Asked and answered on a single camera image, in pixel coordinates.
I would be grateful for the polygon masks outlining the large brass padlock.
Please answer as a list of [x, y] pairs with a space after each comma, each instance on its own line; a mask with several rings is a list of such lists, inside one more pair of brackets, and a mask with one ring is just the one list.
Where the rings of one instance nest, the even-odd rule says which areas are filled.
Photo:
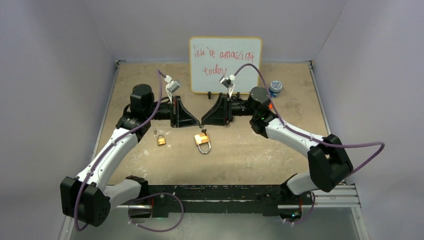
[[194, 141], [195, 144], [198, 147], [198, 150], [202, 153], [202, 154], [208, 154], [212, 147], [211, 147], [211, 141], [209, 136], [205, 133], [205, 132], [201, 132], [199, 134], [196, 134], [194, 136]]

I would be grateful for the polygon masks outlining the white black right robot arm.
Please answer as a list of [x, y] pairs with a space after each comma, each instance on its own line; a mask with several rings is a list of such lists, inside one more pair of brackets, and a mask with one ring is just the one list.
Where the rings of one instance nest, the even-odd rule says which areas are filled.
[[340, 139], [311, 134], [289, 123], [282, 123], [271, 110], [267, 90], [254, 87], [246, 100], [239, 95], [229, 97], [220, 93], [215, 104], [202, 116], [203, 125], [226, 126], [235, 116], [251, 116], [252, 130], [266, 139], [275, 140], [307, 158], [308, 171], [296, 173], [281, 184], [280, 196], [288, 204], [305, 192], [330, 192], [348, 177], [354, 167]]

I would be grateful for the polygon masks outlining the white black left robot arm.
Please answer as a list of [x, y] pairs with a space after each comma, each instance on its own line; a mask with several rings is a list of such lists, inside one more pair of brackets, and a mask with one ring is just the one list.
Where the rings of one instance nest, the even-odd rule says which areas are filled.
[[184, 211], [182, 201], [174, 194], [152, 189], [142, 177], [130, 175], [121, 183], [108, 185], [108, 181], [126, 155], [142, 140], [151, 127], [152, 120], [169, 120], [172, 127], [187, 126], [179, 117], [179, 110], [186, 111], [180, 97], [173, 93], [180, 83], [172, 80], [165, 86], [168, 102], [154, 93], [148, 84], [133, 87], [130, 103], [124, 107], [114, 131], [98, 155], [75, 177], [65, 177], [60, 183], [61, 209], [65, 216], [74, 219], [77, 231], [87, 226], [98, 227], [104, 223], [110, 211], [128, 201], [142, 205], [176, 201]]

